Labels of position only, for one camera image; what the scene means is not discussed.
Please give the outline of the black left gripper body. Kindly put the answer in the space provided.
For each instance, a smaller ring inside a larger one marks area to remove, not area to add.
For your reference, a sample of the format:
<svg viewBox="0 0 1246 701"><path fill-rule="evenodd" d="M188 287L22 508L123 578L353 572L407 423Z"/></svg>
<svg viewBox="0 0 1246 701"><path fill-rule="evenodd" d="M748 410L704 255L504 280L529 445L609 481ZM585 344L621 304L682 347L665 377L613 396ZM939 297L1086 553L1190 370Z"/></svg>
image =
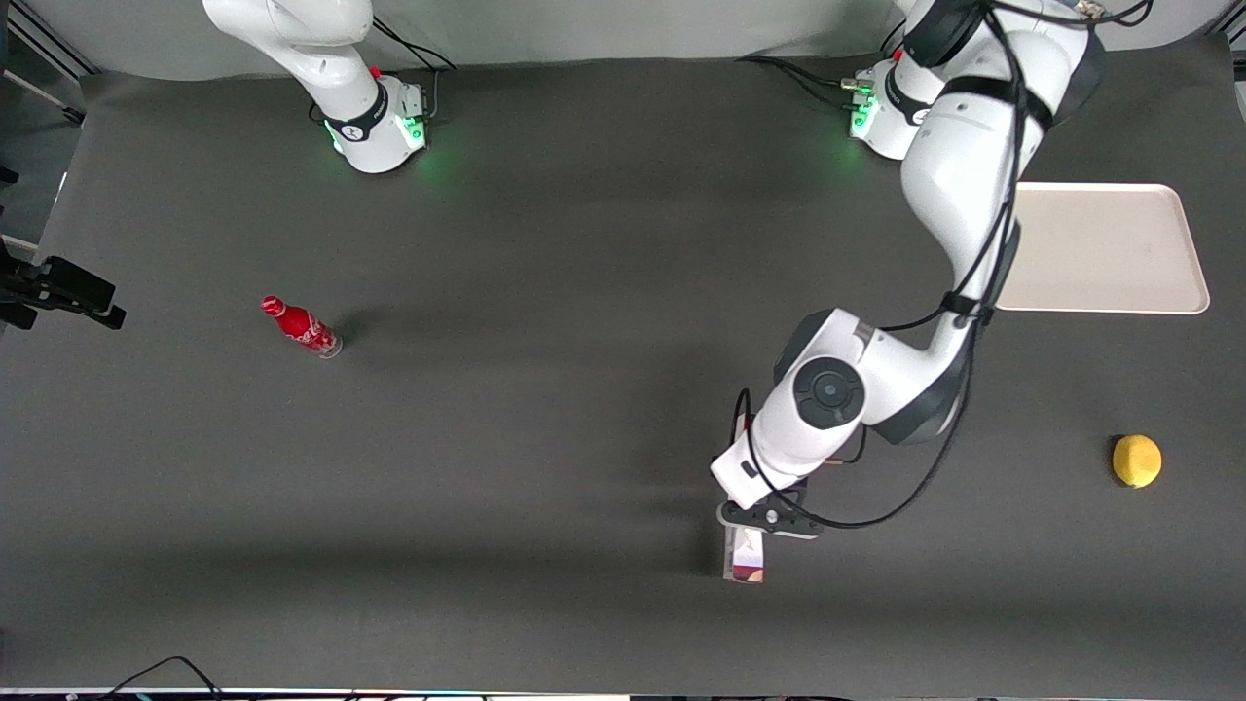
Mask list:
<svg viewBox="0 0 1246 701"><path fill-rule="evenodd" d="M769 496L749 509L743 509L734 501L723 501L716 507L716 520L729 528L792 538L816 538L822 535L825 528L776 496Z"/></svg>

